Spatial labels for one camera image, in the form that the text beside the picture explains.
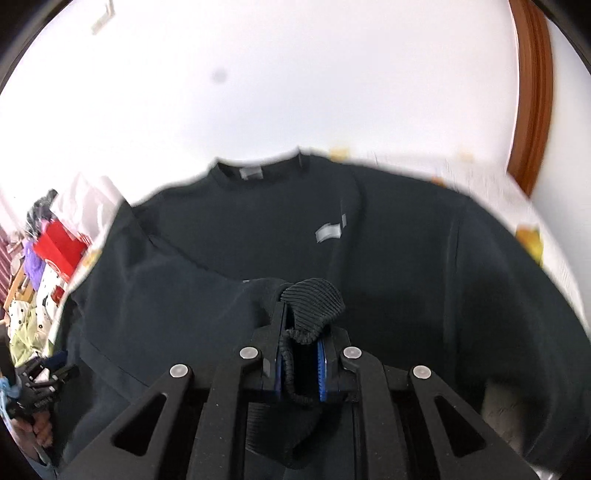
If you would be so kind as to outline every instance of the black sweatshirt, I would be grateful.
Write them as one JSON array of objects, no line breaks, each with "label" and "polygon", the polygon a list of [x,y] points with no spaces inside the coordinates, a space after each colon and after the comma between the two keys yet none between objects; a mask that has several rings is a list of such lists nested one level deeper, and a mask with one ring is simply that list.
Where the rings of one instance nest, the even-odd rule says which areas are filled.
[{"label": "black sweatshirt", "polygon": [[[218,163],[133,214],[153,245],[171,245],[228,281],[330,280],[346,305],[337,325],[354,345],[394,367],[428,365],[476,409],[487,380],[509,385],[529,406],[525,454],[532,463],[560,468],[590,432],[591,347],[576,315],[513,236],[464,195],[297,154],[259,170]],[[73,300],[84,323],[95,326],[95,345],[122,349],[117,361],[129,365],[133,351],[116,344],[117,336],[105,338],[98,326],[104,313],[89,307],[96,293],[84,288],[100,289],[107,281],[101,272],[125,265],[125,255],[142,261],[133,250],[117,260],[118,249],[110,248],[116,237],[111,232]],[[121,269],[118,275],[125,277]],[[132,312],[118,288],[111,297],[123,306],[110,322],[125,329]],[[186,302],[211,295],[195,289]],[[149,314],[145,324],[167,328]],[[196,348],[210,338],[207,325],[193,326]]]}]

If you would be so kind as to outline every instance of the triangular cutout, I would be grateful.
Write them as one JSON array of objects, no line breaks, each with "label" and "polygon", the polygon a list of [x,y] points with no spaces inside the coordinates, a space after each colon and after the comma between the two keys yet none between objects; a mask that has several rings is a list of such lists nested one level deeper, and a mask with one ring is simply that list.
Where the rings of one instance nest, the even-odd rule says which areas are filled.
[{"label": "triangular cutout", "polygon": [[113,439],[113,445],[137,456],[144,456],[160,414],[166,395],[156,395]]},{"label": "triangular cutout", "polygon": [[435,405],[456,457],[464,457],[486,446],[484,438],[444,397],[435,397]]}]

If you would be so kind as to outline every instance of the wooden trim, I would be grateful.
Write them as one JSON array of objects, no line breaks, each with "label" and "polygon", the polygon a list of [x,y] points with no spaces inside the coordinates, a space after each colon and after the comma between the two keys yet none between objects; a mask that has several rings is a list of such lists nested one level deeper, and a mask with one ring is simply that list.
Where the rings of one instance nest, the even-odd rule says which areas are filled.
[{"label": "wooden trim", "polygon": [[519,105],[507,172],[527,196],[534,190],[550,130],[554,93],[546,18],[531,0],[509,0],[519,44]]}]

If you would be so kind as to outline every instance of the red bag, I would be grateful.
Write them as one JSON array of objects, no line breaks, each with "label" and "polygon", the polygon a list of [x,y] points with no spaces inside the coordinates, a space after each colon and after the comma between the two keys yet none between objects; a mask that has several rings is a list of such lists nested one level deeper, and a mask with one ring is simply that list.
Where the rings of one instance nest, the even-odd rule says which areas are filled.
[{"label": "red bag", "polygon": [[33,245],[33,251],[66,282],[70,281],[85,250],[86,245],[71,236],[59,220],[50,223]]}]

